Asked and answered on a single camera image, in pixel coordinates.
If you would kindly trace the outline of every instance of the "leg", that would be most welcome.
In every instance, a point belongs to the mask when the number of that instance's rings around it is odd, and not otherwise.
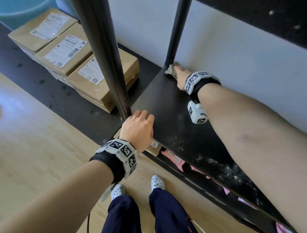
[[[152,193],[149,196],[149,205],[156,217],[156,233],[197,233],[182,205],[172,194],[164,190],[163,180],[153,176],[151,183]]]
[[[141,233],[138,205],[131,196],[124,193],[123,185],[117,185],[113,189],[112,202],[102,233]]]

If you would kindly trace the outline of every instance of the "right hand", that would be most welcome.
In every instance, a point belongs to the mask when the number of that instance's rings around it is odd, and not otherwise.
[[[187,78],[189,77],[189,75],[192,73],[191,71],[182,68],[179,65],[175,65],[174,66],[174,70],[177,73],[177,87],[184,91],[185,90],[185,83],[187,81]]]
[[[119,139],[131,143],[138,153],[142,153],[153,141],[154,116],[147,111],[136,110],[133,116],[123,123]]]

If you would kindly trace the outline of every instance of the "wooden floor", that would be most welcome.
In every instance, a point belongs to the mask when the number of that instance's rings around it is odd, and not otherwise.
[[[0,117],[0,221],[3,221],[86,163],[99,146],[1,74]],[[146,156],[139,158],[137,170],[122,183],[139,206],[144,233],[154,232],[148,195],[155,174],[164,178],[165,189],[206,233],[254,232]],[[110,197],[94,207],[91,233],[101,232],[109,204]],[[78,232],[86,232],[85,223]]]

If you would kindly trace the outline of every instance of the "white shoe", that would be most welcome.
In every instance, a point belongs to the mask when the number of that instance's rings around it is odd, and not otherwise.
[[[155,188],[160,188],[164,190],[164,181],[161,177],[154,175],[151,178],[151,191]]]
[[[126,193],[126,187],[122,184],[117,184],[115,188],[111,192],[111,200],[113,201],[114,198],[120,196],[120,195],[125,195]]]

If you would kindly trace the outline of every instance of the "forearm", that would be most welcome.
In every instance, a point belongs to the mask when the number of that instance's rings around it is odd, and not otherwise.
[[[77,232],[113,179],[107,165],[91,161],[7,219],[0,232]]]
[[[304,232],[307,211],[307,137],[255,99],[216,84],[198,97],[235,162],[289,220]]]

